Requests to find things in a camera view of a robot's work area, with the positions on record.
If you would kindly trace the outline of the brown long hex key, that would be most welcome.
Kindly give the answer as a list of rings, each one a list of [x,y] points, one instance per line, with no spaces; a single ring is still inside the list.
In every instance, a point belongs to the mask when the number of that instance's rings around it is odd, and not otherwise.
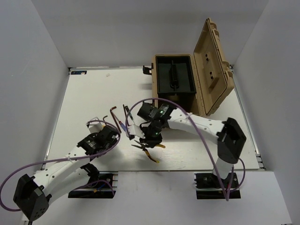
[[[113,106],[113,107],[110,109],[110,114],[111,114],[111,116],[112,116],[112,119],[113,119],[113,121],[114,121],[114,123],[115,123],[115,125],[116,125],[116,127],[117,127],[117,129],[118,129],[118,131],[119,131],[119,133],[121,133],[121,128],[119,127],[119,123],[118,123],[118,121],[117,121],[117,118],[116,118],[115,114],[113,113],[113,110],[116,109],[116,108],[117,108],[116,106]]]

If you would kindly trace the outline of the tan plastic toolbox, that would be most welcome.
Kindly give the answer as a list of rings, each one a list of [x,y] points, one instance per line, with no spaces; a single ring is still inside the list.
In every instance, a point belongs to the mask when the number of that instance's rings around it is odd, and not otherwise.
[[[217,25],[210,18],[192,54],[157,54],[142,71],[152,77],[154,106],[164,98],[202,117],[213,114],[235,86]]]

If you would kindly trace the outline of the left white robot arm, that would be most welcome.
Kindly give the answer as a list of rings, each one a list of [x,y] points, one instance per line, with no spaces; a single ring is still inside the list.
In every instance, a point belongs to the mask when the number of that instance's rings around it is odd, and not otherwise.
[[[61,196],[79,187],[94,187],[104,180],[95,166],[98,157],[117,143],[118,132],[105,126],[82,139],[67,155],[33,176],[23,175],[17,183],[14,202],[29,221],[39,219]]]

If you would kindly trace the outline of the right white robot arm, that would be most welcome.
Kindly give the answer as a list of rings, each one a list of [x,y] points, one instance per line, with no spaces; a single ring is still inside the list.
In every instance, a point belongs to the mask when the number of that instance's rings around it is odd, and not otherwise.
[[[213,169],[212,183],[217,187],[224,186],[228,181],[228,174],[232,166],[240,158],[247,140],[238,122],[233,118],[226,121],[211,120],[197,115],[186,115],[180,108],[168,104],[160,108],[150,103],[143,103],[137,115],[150,124],[141,127],[143,136],[141,142],[153,148],[162,142],[161,131],[164,128],[198,134],[217,145],[216,169]]]

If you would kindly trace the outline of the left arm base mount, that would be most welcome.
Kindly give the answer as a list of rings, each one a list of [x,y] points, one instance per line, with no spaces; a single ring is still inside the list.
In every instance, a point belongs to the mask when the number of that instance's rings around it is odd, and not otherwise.
[[[68,194],[70,199],[113,199],[117,191],[118,173],[102,172],[87,186],[71,191]]]

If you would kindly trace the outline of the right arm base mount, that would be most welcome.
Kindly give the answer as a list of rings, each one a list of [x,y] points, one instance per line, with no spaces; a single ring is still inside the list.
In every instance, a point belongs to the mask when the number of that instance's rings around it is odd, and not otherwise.
[[[217,176],[212,173],[195,173],[195,187],[197,200],[225,199]],[[229,194],[230,199],[240,199],[239,181],[237,174],[233,173],[233,180]]]

